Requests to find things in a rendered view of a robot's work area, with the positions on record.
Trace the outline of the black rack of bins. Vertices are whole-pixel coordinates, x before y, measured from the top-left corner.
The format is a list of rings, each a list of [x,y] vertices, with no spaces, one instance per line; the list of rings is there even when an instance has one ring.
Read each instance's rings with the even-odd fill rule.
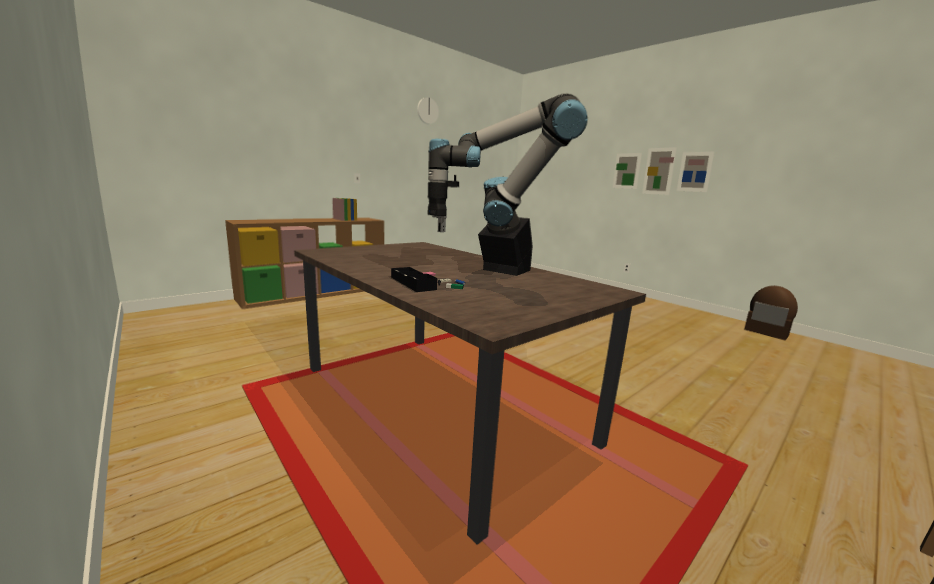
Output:
[[[391,268],[391,278],[415,292],[437,290],[436,277],[421,273],[411,267]]]

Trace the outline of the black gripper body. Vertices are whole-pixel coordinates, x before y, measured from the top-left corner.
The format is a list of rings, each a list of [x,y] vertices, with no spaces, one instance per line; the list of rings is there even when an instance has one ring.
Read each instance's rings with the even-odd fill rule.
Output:
[[[459,187],[459,181],[456,181],[456,175],[454,181],[448,181],[448,170],[436,169],[429,169],[428,180],[428,215],[446,216],[448,187]]]

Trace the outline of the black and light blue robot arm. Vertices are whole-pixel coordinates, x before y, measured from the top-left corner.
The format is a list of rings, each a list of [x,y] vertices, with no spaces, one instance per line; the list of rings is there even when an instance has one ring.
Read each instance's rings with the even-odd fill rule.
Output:
[[[585,130],[588,117],[584,105],[572,94],[565,94],[474,133],[465,133],[458,146],[450,145],[446,139],[430,140],[429,169],[478,167],[482,150],[542,128],[542,133],[509,177],[495,177],[484,182],[483,213],[490,233],[505,235],[520,227],[515,212],[521,203],[520,197],[559,148],[567,146]],[[552,110],[550,115],[549,110]]]

